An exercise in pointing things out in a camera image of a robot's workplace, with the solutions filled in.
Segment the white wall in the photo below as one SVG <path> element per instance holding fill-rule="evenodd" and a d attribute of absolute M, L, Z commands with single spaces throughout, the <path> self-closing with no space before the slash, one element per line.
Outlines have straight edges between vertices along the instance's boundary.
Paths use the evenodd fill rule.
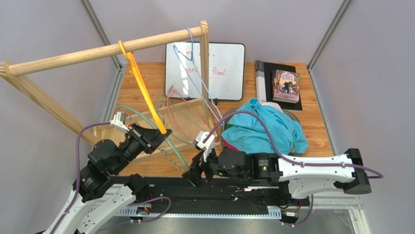
<path fill-rule="evenodd" d="M 360 148 L 371 232 L 415 229 L 415 2 L 354 1 L 313 75 L 337 153 Z"/>
<path fill-rule="evenodd" d="M 196 27 L 210 41 L 246 47 L 247 62 L 306 62 L 342 0 L 91 0 L 111 43 Z M 137 51 L 137 61 L 164 62 L 165 46 Z"/>
<path fill-rule="evenodd" d="M 14 64 L 101 46 L 77 0 L 2 1 L 0 28 L 0 61 Z M 101 121 L 115 68 L 104 58 L 28 77 L 87 125 Z M 43 231 L 75 180 L 76 134 L 3 79 L 0 119 L 0 233 Z"/>

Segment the turquoise cloth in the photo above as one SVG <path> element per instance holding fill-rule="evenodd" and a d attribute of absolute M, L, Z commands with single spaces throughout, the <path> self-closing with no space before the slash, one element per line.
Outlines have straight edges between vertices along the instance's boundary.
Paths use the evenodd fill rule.
<path fill-rule="evenodd" d="M 271 106 L 262 106 L 253 98 L 238 109 L 250 111 L 264 121 L 281 154 L 287 155 L 291 148 L 304 153 L 308 147 L 301 125 L 285 113 Z M 228 124 L 233 125 L 222 133 L 222 137 L 238 150 L 250 153 L 275 153 L 262 124 L 248 114 L 234 115 Z"/>

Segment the wooden floor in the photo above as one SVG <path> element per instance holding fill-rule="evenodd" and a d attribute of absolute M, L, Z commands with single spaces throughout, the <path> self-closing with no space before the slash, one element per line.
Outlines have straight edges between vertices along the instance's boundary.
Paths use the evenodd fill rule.
<path fill-rule="evenodd" d="M 321 117 L 320 109 L 317 104 L 316 95 L 311 84 L 310 76 L 308 74 L 305 63 L 284 63 L 295 66 L 297 73 L 300 74 L 301 79 L 301 101 L 303 111 L 293 111 L 298 117 L 302 125 L 305 137 L 308 141 L 308 149 L 303 156 L 331 156 L 332 149 L 328 140 L 327 132 Z M 164 98 L 164 78 L 165 78 L 165 64 L 164 63 L 139 63 L 141 75 L 146 84 L 147 90 L 153 102 L 157 94 Z M 121 86 L 120 94 L 117 101 L 117 106 L 120 104 L 129 105 L 140 112 L 148 111 L 148 107 L 143 99 L 143 96 L 138 88 L 133 75 L 128 73 L 129 68 L 124 76 L 124 81 Z M 242 104 L 248 102 L 255 94 L 255 64 L 245 64 L 245 80 L 244 80 L 244 95 L 240 101 L 219 101 L 218 108 L 222 114 L 226 111 L 239 108 Z M 221 151 L 221 147 L 216 147 L 217 153 Z M 182 151 L 181 154 L 186 162 L 190 165 L 191 159 L 198 153 L 196 149 L 188 149 Z M 183 168 L 176 155 L 170 155 L 177 161 L 177 165 Z M 173 163 L 168 161 L 165 157 L 146 161 L 140 164 L 132 165 L 125 168 L 121 175 L 131 175 L 139 173 L 142 176 L 181 176 L 182 172 L 178 171 Z"/>

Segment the book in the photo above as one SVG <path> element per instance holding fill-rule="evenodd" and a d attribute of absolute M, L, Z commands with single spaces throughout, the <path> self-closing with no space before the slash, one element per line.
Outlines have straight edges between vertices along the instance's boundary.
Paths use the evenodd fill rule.
<path fill-rule="evenodd" d="M 282 70 L 272 71 L 274 101 L 297 103 L 300 99 L 300 74 Z"/>
<path fill-rule="evenodd" d="M 302 111 L 301 95 L 299 95 L 299 101 L 297 103 L 273 100 L 274 85 L 272 71 L 275 70 L 296 72 L 294 66 L 262 61 L 255 62 L 256 91 L 259 102 L 275 102 L 278 103 L 284 110 Z"/>

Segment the wooden rod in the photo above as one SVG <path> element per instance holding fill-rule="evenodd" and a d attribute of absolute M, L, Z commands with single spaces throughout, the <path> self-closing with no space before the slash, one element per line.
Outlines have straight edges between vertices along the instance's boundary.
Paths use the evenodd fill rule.
<path fill-rule="evenodd" d="M 84 126 L 76 120 L 69 112 L 51 98 L 45 91 L 31 81 L 27 76 L 14 76 L 9 72 L 11 64 L 8 61 L 0 62 L 0 77 L 13 85 L 16 89 L 26 95 L 30 100 L 39 105 L 53 117 L 63 123 L 66 127 L 78 134 Z M 95 145 L 99 139 L 90 131 L 85 131 L 82 138 L 89 144 Z"/>
<path fill-rule="evenodd" d="M 203 82 L 209 89 L 209 27 L 206 21 L 200 21 L 199 27 L 202 30 L 200 38 L 200 67 Z M 202 86 L 202 96 L 209 103 L 209 95 L 207 90 Z M 210 112 L 208 105 L 202 102 L 202 113 L 205 124 L 209 124 Z"/>
<path fill-rule="evenodd" d="M 201 26 L 191 28 L 190 30 L 194 38 L 199 38 L 202 36 Z M 123 42 L 123 45 L 126 52 L 132 52 L 187 39 L 190 39 L 190 35 L 189 31 L 185 29 L 176 32 L 160 34 L 157 36 L 126 41 Z M 95 49 L 35 60 L 32 62 L 10 65 L 9 71 L 14 76 L 20 76 L 119 54 L 122 54 L 122 51 L 117 43 L 113 45 L 98 47 Z"/>

